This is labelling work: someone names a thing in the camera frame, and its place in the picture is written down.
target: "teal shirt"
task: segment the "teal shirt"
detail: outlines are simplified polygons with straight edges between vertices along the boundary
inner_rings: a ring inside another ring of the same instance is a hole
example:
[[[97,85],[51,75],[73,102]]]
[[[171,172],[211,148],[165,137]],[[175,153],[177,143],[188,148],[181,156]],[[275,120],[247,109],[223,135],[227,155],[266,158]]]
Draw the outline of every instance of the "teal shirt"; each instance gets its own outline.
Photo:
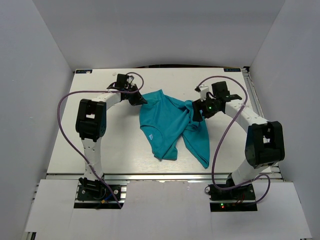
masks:
[[[176,143],[182,135],[186,148],[204,168],[209,166],[210,143],[206,122],[193,121],[192,101],[164,95],[162,90],[143,95],[147,104],[140,110],[140,129],[158,159],[176,160]]]

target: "purple cable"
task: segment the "purple cable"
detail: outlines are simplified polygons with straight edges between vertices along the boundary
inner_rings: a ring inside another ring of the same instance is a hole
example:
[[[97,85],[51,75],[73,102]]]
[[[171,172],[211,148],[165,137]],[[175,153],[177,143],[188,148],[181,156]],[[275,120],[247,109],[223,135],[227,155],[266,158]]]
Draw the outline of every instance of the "purple cable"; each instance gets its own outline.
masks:
[[[122,208],[122,206],[121,206],[120,202],[118,201],[116,195],[114,194],[114,191],[112,191],[111,187],[110,187],[101,177],[99,177],[99,176],[97,175],[95,169],[90,165],[90,162],[89,162],[89,160],[87,159],[87,157],[86,157],[79,149],[77,149],[77,147],[76,147],[76,146],[69,140],[69,138],[67,137],[65,131],[63,130],[62,124],[61,124],[60,107],[61,107],[61,104],[62,104],[62,102],[64,101],[64,99],[66,99],[68,96],[73,95],[73,94],[82,94],[82,93],[122,93],[122,94],[134,94],[134,93],[137,93],[137,92],[139,92],[139,91],[142,89],[142,87],[143,87],[144,84],[145,84],[144,78],[143,78],[140,74],[138,74],[138,73],[136,73],[136,72],[133,72],[133,71],[128,72],[126,75],[129,75],[129,74],[135,74],[135,75],[139,76],[139,77],[141,78],[141,80],[142,80],[142,85],[141,85],[141,87],[139,87],[139,88],[138,88],[137,90],[135,90],[135,91],[118,91],[118,90],[110,90],[110,91],[109,91],[109,90],[108,90],[108,91],[100,91],[100,90],[73,91],[73,92],[70,92],[70,93],[68,93],[67,95],[63,96],[63,97],[60,99],[60,101],[59,101],[59,103],[58,103],[57,110],[56,110],[56,115],[57,115],[57,120],[58,120],[58,126],[59,126],[59,129],[60,129],[60,131],[61,131],[64,139],[70,144],[70,146],[71,146],[78,154],[81,155],[81,157],[83,157],[83,159],[84,159],[84,160],[86,161],[86,163],[89,165],[89,167],[90,167],[93,175],[94,175],[101,183],[103,183],[103,184],[109,189],[109,191],[111,192],[114,200],[116,201],[116,203],[118,204],[118,206],[119,206],[120,209]]]
[[[216,188],[216,189],[219,189],[221,191],[228,191],[228,190],[231,190],[231,189],[235,189],[235,188],[238,188],[242,185],[245,185],[245,184],[248,184],[248,183],[251,183],[263,176],[265,176],[267,179],[268,179],[268,187],[265,191],[265,193],[263,194],[263,196],[258,199],[257,201],[253,202],[252,204],[257,204],[259,203],[262,199],[265,198],[265,196],[268,194],[269,192],[269,189],[270,189],[270,185],[271,185],[271,180],[270,180],[270,177],[267,175],[267,174],[260,174],[258,175],[255,179],[253,179],[252,181],[251,180],[248,180],[248,181],[245,181],[243,183],[240,183],[240,184],[237,184],[235,186],[230,186],[230,187],[219,187],[216,182],[215,182],[215,165],[216,165],[216,161],[217,161],[217,156],[218,156],[218,152],[220,150],[220,147],[229,131],[229,129],[231,128],[232,124],[234,124],[234,122],[237,120],[237,117],[241,114],[241,112],[243,111],[243,109],[245,108],[245,105],[248,101],[248,94],[247,94],[247,91],[246,89],[235,79],[231,78],[231,77],[228,77],[228,76],[222,76],[222,75],[217,75],[217,76],[209,76],[207,77],[206,79],[202,80],[197,87],[199,87],[201,84],[203,84],[205,81],[209,80],[209,79],[214,79],[214,78],[224,78],[224,79],[229,79],[233,82],[235,82],[237,85],[240,86],[240,88],[243,90],[244,92],[244,95],[245,95],[245,99],[244,99],[244,102],[243,102],[243,105],[240,107],[239,111],[236,113],[236,115],[234,116],[234,118],[231,120],[231,122],[229,123],[229,125],[226,127],[216,149],[215,149],[215,152],[214,152],[214,156],[213,156],[213,161],[212,161],[212,169],[211,169],[211,178],[212,178],[212,183],[213,183],[213,186]]]

